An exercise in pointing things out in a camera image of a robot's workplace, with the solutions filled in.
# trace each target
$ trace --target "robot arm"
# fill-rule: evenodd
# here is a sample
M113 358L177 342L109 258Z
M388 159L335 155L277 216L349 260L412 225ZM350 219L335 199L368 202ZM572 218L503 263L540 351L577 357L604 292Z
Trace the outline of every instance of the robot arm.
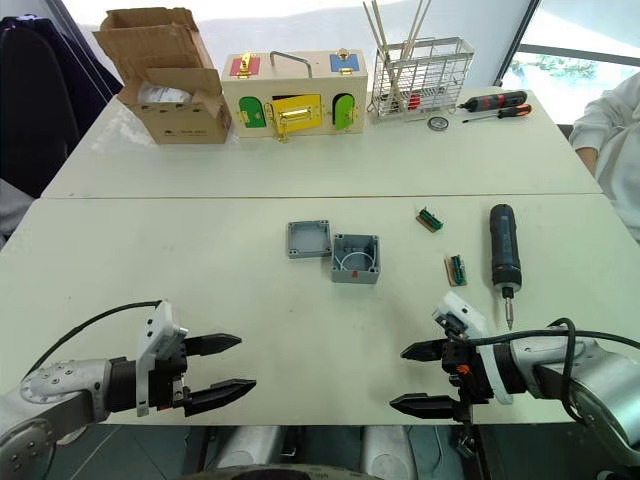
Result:
M513 402L513 394L561 399L566 336L532 336L494 345L468 340L489 336L487 320L453 292L433 314L446 339L414 343L402 357L441 360L459 400L425 393L406 394L391 402L419 418L453 418L467 428L463 449L470 450L469 427L474 404L496 398ZM584 424L625 465L640 465L640 364L601 348L593 338L576 339L569 383L569 402Z
M241 342L227 334L185 338L161 302L139 338L136 360L57 362L27 375L0 396L0 478L41 478L55 442L68 433L136 408L138 416L184 408L185 416L220 408L248 393L253 380L227 380L192 392L184 386L187 357L222 352Z

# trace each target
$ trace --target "person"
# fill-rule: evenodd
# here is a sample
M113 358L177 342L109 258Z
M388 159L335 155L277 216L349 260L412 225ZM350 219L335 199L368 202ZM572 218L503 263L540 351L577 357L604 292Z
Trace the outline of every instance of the person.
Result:
M640 73L589 103L569 142L640 243Z
M0 250L33 202L26 193L0 178Z

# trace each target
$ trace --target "window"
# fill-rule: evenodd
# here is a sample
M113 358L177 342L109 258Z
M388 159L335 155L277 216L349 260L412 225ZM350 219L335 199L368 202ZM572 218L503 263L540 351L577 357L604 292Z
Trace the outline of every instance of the window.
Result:
M640 72L639 17L636 0L542 0L502 86L532 89L556 123L573 123Z

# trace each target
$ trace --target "round metal object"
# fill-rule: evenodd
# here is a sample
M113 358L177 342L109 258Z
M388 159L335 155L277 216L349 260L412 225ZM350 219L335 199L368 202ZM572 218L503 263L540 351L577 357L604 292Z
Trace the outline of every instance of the round metal object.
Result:
M444 117L431 117L427 126L436 132L443 132L449 127L449 120Z

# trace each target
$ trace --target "sleeve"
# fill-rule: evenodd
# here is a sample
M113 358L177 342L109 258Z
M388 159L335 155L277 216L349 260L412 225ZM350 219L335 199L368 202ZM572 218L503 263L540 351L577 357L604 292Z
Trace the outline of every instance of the sleeve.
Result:
M620 128L631 123L638 105L640 73L629 77L613 90L605 90L599 99L589 103L584 116L576 120L569 142L574 150L591 147L599 152Z

